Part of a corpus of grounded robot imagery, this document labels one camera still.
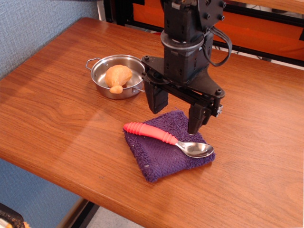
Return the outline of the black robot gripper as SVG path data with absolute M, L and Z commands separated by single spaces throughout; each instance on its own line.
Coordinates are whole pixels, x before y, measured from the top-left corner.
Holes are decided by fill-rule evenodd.
M 179 41 L 161 36 L 163 57 L 144 56 L 144 90 L 149 109 L 159 113 L 168 105 L 169 94 L 190 104 L 188 133 L 196 134 L 210 116 L 222 112 L 224 90 L 209 76 L 213 36 Z

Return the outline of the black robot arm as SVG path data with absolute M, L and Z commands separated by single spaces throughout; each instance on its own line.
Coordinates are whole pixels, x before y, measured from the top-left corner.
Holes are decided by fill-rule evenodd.
M 144 56 L 144 89 L 150 110 L 160 112 L 173 95 L 190 104 L 188 133 L 196 134 L 211 116 L 221 113 L 224 90 L 209 76 L 214 37 L 232 48 L 216 24 L 224 19 L 222 0 L 163 0 L 163 57 Z

